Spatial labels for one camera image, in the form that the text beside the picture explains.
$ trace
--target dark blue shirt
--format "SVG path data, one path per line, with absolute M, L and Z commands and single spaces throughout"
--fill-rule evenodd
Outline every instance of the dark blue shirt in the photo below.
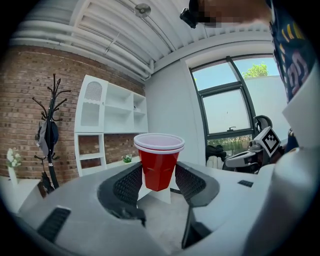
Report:
M 271 0 L 266 2 L 272 8 Z M 274 57 L 285 87 L 287 102 L 289 102 L 308 78 L 316 61 L 316 53 L 288 12 L 278 6 L 277 1 L 272 3 L 270 30 L 273 37 Z M 294 133 L 289 132 L 285 151 L 289 152 L 298 146 Z

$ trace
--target brick wall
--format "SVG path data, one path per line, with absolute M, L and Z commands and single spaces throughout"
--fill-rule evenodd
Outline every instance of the brick wall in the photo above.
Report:
M 94 60 L 65 51 L 35 46 L 15 46 L 8 50 L 0 68 L 0 175 L 7 176 L 6 154 L 8 148 L 16 147 L 22 155 L 22 166 L 17 168 L 19 178 L 38 179 L 43 170 L 41 161 L 34 155 L 41 155 L 35 145 L 35 133 L 41 121 L 41 107 L 32 97 L 46 108 L 51 93 L 47 87 L 53 86 L 53 73 L 61 79 L 59 88 L 71 90 L 61 94 L 56 103 L 68 98 L 55 119 L 59 141 L 54 151 L 59 160 L 54 161 L 54 169 L 59 183 L 78 177 L 74 149 L 74 123 L 78 95 L 85 75 L 94 76 L 138 94 L 145 95 L 144 87 L 129 76 Z M 135 134 L 105 135 L 105 153 L 108 163 L 120 161 L 121 156 L 134 154 Z M 81 150 L 86 152 L 95 148 L 94 140 L 80 142 Z

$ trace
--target floor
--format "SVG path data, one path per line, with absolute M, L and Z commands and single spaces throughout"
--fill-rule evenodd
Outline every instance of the floor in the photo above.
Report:
M 168 254 L 181 251 L 188 204 L 181 194 L 171 192 L 171 204 L 146 195 L 137 203 L 146 215 L 146 229 Z

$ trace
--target white wall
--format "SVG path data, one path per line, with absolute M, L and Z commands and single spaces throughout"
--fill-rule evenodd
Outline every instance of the white wall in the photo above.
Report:
M 163 68 L 145 83 L 149 133 L 185 140 L 178 160 L 205 165 L 205 136 L 199 102 L 187 64 Z
M 280 76 L 250 78 L 245 80 L 245 84 L 248 87 L 255 114 L 269 117 L 279 139 L 281 141 L 287 139 L 290 125 L 282 114 L 287 106 L 287 95 Z
M 204 127 L 189 68 L 226 56 L 272 52 L 271 41 L 226 43 L 195 52 L 156 72 L 145 82 L 149 132 L 182 137 L 185 149 L 178 160 L 204 166 Z

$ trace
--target red plastic cup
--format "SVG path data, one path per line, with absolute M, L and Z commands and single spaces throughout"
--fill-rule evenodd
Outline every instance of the red plastic cup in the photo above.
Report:
M 145 186 L 153 191 L 168 188 L 185 141 L 174 135 L 146 133 L 134 137 L 134 145 L 142 162 Z

